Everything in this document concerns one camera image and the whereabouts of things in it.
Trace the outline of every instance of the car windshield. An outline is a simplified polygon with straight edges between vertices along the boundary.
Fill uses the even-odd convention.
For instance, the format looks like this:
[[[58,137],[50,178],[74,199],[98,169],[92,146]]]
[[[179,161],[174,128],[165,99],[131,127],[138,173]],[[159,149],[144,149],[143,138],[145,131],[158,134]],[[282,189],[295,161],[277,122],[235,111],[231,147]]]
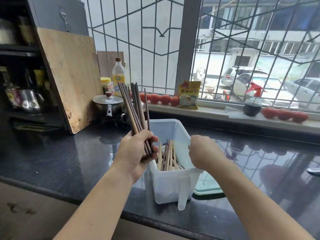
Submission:
[[[267,78],[266,77],[253,77],[252,82],[255,84],[258,84],[260,86],[264,86],[266,83]],[[281,82],[279,79],[276,78],[269,78],[267,83],[266,83],[266,89],[273,89],[273,90],[279,90],[281,87]]]

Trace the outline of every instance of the countertop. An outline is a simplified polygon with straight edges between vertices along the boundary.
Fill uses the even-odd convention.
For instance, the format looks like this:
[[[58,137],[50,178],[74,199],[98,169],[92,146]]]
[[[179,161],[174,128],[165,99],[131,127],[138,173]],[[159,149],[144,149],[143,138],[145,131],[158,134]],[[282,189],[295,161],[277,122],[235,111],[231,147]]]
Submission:
[[[185,125],[190,135],[214,139],[228,158],[316,239],[320,239],[320,177],[307,167],[320,166],[318,145]],[[92,124],[75,135],[13,131],[0,123],[0,181],[80,204],[109,169],[127,131]],[[154,201],[145,172],[133,186],[121,218],[189,239],[247,239],[227,198],[191,198],[177,203]]]

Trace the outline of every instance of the dark liquid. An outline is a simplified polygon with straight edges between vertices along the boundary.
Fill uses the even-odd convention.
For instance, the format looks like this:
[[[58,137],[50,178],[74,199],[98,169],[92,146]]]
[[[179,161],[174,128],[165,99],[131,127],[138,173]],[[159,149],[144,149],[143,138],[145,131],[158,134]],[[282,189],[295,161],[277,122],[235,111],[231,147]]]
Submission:
[[[243,108],[243,113],[247,116],[254,117],[256,116],[261,110],[259,106],[252,106],[250,104],[245,104]]]

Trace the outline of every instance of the bundle of chopsticks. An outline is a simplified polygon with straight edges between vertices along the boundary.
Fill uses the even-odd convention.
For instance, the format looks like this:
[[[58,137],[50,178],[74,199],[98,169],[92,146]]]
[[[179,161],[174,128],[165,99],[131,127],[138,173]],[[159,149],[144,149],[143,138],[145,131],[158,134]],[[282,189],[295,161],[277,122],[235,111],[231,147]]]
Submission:
[[[144,113],[141,105],[138,83],[137,82],[135,84],[131,83],[130,86],[128,85],[128,87],[126,87],[126,85],[123,82],[118,82],[118,85],[119,85],[124,103],[127,106],[127,111],[130,117],[130,126],[131,126],[132,135],[134,136],[135,134],[138,134],[140,131],[144,129],[150,130],[148,104],[145,103],[146,120],[147,120],[147,126],[146,126],[146,120],[144,118]],[[132,100],[129,95],[130,89],[132,92]],[[147,101],[146,89],[144,89],[144,96],[145,96],[145,101]],[[144,142],[144,150],[146,155],[153,153],[151,139],[146,140]]]
[[[184,169],[177,161],[176,148],[174,146],[174,140],[167,140],[164,149],[164,155],[162,155],[162,146],[160,142],[158,158],[155,160],[159,171],[170,171]]]

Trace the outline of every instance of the car hood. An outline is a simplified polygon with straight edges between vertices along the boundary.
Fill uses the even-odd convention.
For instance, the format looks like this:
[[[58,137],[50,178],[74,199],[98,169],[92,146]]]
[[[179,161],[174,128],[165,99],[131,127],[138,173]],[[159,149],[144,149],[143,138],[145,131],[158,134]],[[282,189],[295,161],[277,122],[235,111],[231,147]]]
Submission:
[[[264,99],[275,99],[277,96],[278,90],[274,89],[266,89],[265,92],[262,93],[262,98]],[[277,100],[294,100],[296,101],[297,99],[293,96],[292,93],[286,91],[286,90],[280,90],[279,95],[277,97]]]

